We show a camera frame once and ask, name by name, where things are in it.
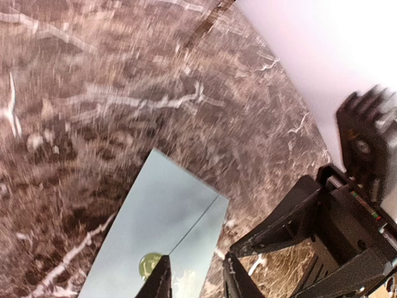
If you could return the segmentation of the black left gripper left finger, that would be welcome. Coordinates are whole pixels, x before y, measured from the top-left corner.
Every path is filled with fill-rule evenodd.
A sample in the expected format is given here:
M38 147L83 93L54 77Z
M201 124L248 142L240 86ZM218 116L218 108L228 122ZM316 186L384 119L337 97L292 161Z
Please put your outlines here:
M172 298L171 280L170 257L163 255L136 298Z

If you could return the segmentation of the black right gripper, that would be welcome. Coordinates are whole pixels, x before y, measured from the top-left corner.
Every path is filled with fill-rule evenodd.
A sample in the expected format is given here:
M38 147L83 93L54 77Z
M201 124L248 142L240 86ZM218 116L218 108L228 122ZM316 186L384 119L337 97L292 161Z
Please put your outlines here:
M320 167L316 180L301 177L230 251L270 253L310 237L315 254L292 296L369 297L396 273L396 222L334 165Z

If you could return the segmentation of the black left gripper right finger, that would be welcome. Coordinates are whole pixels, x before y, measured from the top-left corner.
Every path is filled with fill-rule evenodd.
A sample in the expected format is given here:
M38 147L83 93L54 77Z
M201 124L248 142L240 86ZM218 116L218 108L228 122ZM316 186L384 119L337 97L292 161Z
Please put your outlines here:
M233 252L223 260L223 287L225 298L264 298Z

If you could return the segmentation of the round green gold seal sticker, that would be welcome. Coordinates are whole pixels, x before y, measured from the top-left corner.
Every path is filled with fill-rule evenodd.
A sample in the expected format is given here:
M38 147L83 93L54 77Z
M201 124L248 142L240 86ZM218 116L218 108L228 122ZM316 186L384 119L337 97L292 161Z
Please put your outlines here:
M160 253L147 253L142 257L138 265L138 271L142 280L146 281L149 278L161 257L162 254Z

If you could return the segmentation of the light blue paper envelope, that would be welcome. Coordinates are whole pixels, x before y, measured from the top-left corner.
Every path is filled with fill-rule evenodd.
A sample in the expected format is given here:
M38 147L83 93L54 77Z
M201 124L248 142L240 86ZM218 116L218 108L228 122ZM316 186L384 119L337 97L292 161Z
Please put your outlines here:
M147 253L169 255L174 297L198 297L229 201L165 154L152 150L122 204L79 293L135 297Z

